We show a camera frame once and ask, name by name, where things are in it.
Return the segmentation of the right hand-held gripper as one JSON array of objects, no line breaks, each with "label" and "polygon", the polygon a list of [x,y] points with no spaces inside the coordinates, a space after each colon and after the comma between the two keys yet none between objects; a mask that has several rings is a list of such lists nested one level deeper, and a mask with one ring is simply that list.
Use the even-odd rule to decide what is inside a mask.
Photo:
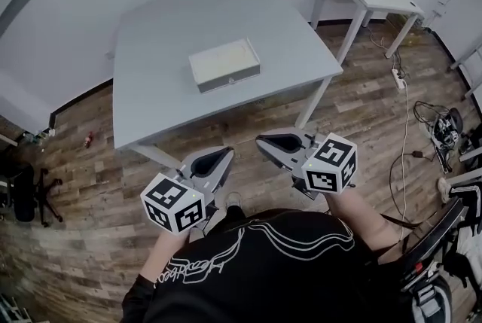
[{"label": "right hand-held gripper", "polygon": [[307,137],[295,127],[266,131],[256,137],[255,143],[276,166],[294,166],[293,187],[312,200],[320,193],[342,193],[358,168],[357,145],[335,133],[316,135],[305,149]]}]

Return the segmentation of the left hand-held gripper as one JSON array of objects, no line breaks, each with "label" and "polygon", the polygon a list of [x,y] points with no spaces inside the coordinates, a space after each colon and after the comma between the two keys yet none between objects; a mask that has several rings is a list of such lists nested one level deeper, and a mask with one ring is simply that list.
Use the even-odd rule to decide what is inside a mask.
[{"label": "left hand-held gripper", "polygon": [[140,194],[148,220],[176,236],[203,229],[218,211],[215,194],[233,158],[232,147],[210,147],[187,155],[180,169],[157,174]]}]

